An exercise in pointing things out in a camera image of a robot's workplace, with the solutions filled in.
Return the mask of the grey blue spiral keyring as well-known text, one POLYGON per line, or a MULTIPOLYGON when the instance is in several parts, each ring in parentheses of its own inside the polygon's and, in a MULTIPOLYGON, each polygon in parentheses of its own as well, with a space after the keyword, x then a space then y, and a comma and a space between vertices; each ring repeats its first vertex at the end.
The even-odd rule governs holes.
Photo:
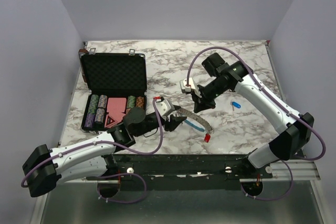
POLYGON ((184 108, 180 108, 177 110, 179 115, 187 117, 184 121, 187 125, 191 126, 195 130, 204 133, 204 142, 208 143, 211 139, 211 135, 214 133, 214 128, 210 125, 208 121, 206 121, 201 116, 195 114, 192 111, 189 111, 184 108))

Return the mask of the blue tagged key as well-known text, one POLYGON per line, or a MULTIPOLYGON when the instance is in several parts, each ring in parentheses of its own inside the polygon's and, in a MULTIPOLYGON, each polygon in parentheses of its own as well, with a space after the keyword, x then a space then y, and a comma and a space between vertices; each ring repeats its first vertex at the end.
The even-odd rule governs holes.
POLYGON ((231 107, 232 107, 232 110, 233 110, 233 111, 234 111, 235 109, 240 109, 240 108, 242 107, 239 103, 237 103, 237 102, 235 102, 235 101, 231 101, 230 104, 231 104, 231 107))

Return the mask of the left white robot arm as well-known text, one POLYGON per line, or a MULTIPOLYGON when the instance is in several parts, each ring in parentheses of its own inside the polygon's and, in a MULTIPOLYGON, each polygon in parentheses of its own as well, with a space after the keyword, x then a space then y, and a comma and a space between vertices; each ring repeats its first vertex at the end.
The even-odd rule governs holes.
POLYGON ((153 103, 154 112, 146 114, 140 107, 132 108, 122 122, 107 131, 65 147, 48 148, 40 145, 23 164, 22 188, 28 188, 31 197, 42 196, 60 183, 83 177, 112 179, 116 175, 113 154, 127 150, 138 155, 145 152, 132 149, 135 137, 154 129, 162 134, 174 131, 186 117, 175 117, 179 110, 168 100, 153 103))

